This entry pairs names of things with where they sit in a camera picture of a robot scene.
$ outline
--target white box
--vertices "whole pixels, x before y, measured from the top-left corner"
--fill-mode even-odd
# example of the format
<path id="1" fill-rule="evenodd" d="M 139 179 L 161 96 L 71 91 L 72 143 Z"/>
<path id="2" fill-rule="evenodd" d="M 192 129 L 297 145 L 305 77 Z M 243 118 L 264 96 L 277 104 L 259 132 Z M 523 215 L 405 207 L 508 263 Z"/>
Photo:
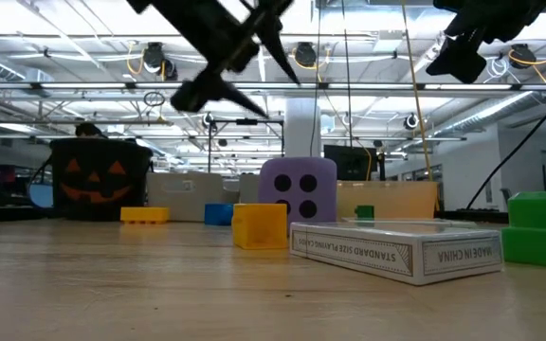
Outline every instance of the white box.
<path id="1" fill-rule="evenodd" d="M 437 224 L 438 226 L 446 227 L 463 227 L 475 228 L 478 225 L 473 222 L 466 221 L 451 221 L 446 219 L 357 219 L 355 217 L 342 218 L 343 222 L 347 223 L 389 223 L 389 224 Z"/>
<path id="2" fill-rule="evenodd" d="M 499 231 L 447 224 L 292 223 L 290 252 L 414 285 L 502 269 Z"/>

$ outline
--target purple foam cube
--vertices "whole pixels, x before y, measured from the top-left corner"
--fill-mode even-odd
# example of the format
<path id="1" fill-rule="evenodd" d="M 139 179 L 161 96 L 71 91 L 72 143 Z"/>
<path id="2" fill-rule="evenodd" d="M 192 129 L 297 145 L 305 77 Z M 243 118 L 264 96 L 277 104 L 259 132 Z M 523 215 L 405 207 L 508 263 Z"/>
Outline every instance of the purple foam cube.
<path id="1" fill-rule="evenodd" d="M 286 204 L 288 225 L 337 220 L 337 165 L 321 157 L 268 160 L 261 169 L 259 201 Z"/>

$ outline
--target yellow cube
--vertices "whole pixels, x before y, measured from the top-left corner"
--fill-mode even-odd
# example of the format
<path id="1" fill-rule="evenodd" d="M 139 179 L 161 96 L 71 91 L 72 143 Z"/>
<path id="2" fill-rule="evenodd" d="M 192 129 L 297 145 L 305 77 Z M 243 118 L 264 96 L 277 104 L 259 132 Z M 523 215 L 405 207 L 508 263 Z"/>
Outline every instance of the yellow cube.
<path id="1" fill-rule="evenodd" d="M 167 207 L 122 207 L 121 221 L 128 224 L 165 224 L 168 222 Z"/>
<path id="2" fill-rule="evenodd" d="M 288 247 L 284 204 L 237 204 L 231 225 L 233 243 L 243 249 Z"/>

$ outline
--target green cube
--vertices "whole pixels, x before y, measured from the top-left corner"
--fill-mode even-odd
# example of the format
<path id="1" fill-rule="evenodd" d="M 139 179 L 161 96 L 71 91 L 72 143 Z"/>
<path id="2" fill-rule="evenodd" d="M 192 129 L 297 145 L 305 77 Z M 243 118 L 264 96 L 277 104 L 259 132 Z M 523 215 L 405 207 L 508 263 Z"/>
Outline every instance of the green cube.
<path id="1" fill-rule="evenodd" d="M 506 261 L 546 266 L 546 192 L 524 192 L 509 200 L 502 233 Z"/>
<path id="2" fill-rule="evenodd" d="M 374 219 L 374 206 L 358 206 L 355 208 L 357 219 Z"/>
<path id="3" fill-rule="evenodd" d="M 511 198 L 509 224 L 546 229 L 546 192 L 523 192 Z"/>

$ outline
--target jack-o-lantern bucket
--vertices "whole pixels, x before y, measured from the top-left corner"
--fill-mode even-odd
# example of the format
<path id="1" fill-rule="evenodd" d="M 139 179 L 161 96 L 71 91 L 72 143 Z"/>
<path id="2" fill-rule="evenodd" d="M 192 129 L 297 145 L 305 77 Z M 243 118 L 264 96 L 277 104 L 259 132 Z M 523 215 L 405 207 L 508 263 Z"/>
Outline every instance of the jack-o-lantern bucket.
<path id="1" fill-rule="evenodd" d="M 54 140 L 50 147 L 54 208 L 65 218 L 117 221 L 123 206 L 144 206 L 150 149 L 93 138 Z"/>

